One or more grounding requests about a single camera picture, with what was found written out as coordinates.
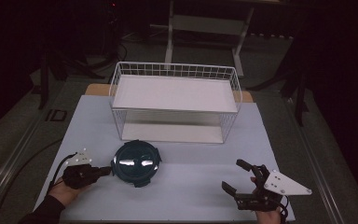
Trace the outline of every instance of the plastic lid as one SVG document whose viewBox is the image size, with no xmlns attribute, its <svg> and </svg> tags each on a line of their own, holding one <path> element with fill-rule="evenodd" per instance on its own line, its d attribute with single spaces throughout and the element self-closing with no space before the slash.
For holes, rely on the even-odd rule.
<svg viewBox="0 0 358 224">
<path fill-rule="evenodd" d="M 120 179 L 140 188 L 150 183 L 160 161 L 155 147 L 144 141 L 134 140 L 125 143 L 117 151 L 111 164 L 112 171 Z"/>
</svg>

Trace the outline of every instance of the dark background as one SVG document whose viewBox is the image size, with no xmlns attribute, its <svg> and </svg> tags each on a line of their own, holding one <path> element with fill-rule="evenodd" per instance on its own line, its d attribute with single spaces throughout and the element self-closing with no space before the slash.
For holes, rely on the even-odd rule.
<svg viewBox="0 0 358 224">
<path fill-rule="evenodd" d="M 0 118 L 33 87 L 29 75 L 40 66 L 44 38 L 54 40 L 58 48 L 78 60 L 101 48 L 95 46 L 95 41 L 103 39 L 105 28 L 95 24 L 107 22 L 105 10 L 96 5 L 76 4 L 77 9 L 93 9 L 90 14 L 85 11 L 76 14 L 73 3 L 0 1 Z M 358 1 L 328 2 L 324 6 L 315 1 L 308 4 L 317 9 L 308 14 L 304 8 L 256 6 L 250 33 L 263 34 L 265 38 L 296 37 L 277 76 L 292 68 L 301 68 L 307 74 L 307 87 L 313 91 L 358 182 Z M 162 0 L 142 1 L 142 4 L 133 0 L 126 4 L 117 1 L 117 6 L 123 8 L 122 23 L 145 37 L 148 23 L 167 24 L 168 5 L 168 1 Z M 186 11 L 186 4 L 182 8 L 178 6 L 189 14 L 200 13 L 197 5 L 192 8 Z M 240 17 L 243 11 L 235 6 L 214 6 L 202 13 L 215 14 L 217 8 L 220 12 L 231 12 L 233 17 Z M 76 22 L 74 15 L 81 15 Z"/>
</svg>

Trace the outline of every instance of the white tabletop surface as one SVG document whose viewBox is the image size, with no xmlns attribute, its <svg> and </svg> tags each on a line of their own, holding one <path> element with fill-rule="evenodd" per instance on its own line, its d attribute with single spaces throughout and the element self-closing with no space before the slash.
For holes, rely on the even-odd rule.
<svg viewBox="0 0 358 224">
<path fill-rule="evenodd" d="M 42 202 L 48 182 L 64 157 L 86 148 L 93 159 L 92 166 L 108 166 L 124 143 L 118 137 L 109 97 L 82 96 L 36 206 Z M 251 193 L 255 188 L 250 181 L 252 173 L 237 166 L 237 159 L 279 170 L 254 103 L 242 104 L 224 144 L 149 143 L 158 148 L 162 158 L 149 185 L 137 189 L 117 176 L 101 177 L 62 212 L 62 220 L 137 223 L 255 220 L 255 213 L 237 209 L 234 199 L 221 189 L 221 182 L 228 182 L 238 193 Z M 290 205 L 288 210 L 288 220 L 294 220 Z"/>
</svg>

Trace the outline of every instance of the upper shelf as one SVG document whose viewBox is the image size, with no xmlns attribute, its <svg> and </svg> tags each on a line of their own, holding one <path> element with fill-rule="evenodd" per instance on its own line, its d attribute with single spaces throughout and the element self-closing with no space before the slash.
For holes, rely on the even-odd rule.
<svg viewBox="0 0 358 224">
<path fill-rule="evenodd" d="M 237 113 L 228 80 L 122 75 L 113 109 Z"/>
</svg>

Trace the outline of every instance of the black sleeve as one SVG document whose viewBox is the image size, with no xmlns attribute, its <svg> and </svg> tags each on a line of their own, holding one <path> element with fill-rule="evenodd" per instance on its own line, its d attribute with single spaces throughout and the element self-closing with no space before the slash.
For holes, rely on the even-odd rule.
<svg viewBox="0 0 358 224">
<path fill-rule="evenodd" d="M 57 224 L 63 209 L 65 206 L 60 201 L 48 195 L 33 213 L 23 217 L 19 224 Z"/>
</svg>

